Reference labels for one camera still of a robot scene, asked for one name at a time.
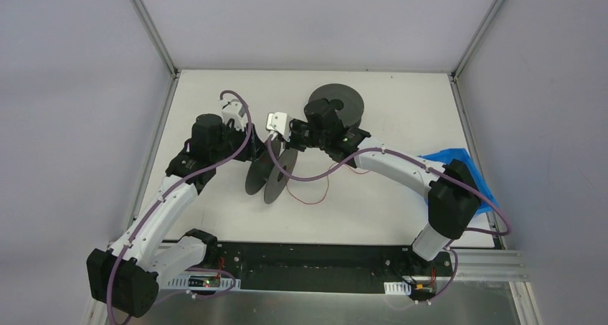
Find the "black cable spool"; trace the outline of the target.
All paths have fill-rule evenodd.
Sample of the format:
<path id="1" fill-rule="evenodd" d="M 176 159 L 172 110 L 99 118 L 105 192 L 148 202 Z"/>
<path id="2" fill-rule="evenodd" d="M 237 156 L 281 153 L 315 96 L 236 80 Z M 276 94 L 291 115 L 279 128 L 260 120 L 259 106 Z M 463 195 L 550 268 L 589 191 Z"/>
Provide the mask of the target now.
<path id="1" fill-rule="evenodd" d="M 360 126 L 364 114 L 364 99 L 354 88 L 340 83 L 322 85 L 311 93 L 308 102 L 322 98 L 336 106 L 336 113 L 344 126 Z"/>

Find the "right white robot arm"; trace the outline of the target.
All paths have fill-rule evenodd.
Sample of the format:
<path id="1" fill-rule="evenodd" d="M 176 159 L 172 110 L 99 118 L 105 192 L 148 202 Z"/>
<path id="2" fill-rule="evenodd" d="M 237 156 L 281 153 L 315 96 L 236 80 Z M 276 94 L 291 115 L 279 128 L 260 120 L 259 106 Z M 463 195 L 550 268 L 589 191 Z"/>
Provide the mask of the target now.
<path id="1" fill-rule="evenodd" d="M 412 243 L 407 265 L 418 275 L 433 269 L 439 252 L 461 238 L 482 204 L 467 164 L 459 159 L 443 164 L 392 150 L 357 125 L 346 125 L 324 98 L 307 104 L 304 114 L 304 121 L 270 114 L 267 129 L 290 149 L 320 149 L 338 165 L 374 172 L 419 194 L 427 203 L 427 224 Z"/>

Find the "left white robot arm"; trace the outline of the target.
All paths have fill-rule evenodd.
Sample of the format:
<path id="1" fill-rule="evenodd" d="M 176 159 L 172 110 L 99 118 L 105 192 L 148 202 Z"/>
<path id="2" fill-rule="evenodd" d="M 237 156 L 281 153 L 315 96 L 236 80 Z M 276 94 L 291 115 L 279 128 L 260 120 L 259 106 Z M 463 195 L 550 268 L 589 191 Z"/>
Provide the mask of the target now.
<path id="1" fill-rule="evenodd" d="M 127 231 L 108 249 L 94 249 L 86 260 L 92 297 L 128 318 L 141 317 L 154 304 L 159 289 L 190 267 L 221 270 L 218 239 L 191 229 L 169 249 L 158 253 L 181 213 L 201 194 L 222 164 L 251 161 L 258 140 L 249 115 L 203 114 L 196 118 L 191 138 L 170 161 L 156 197 Z"/>

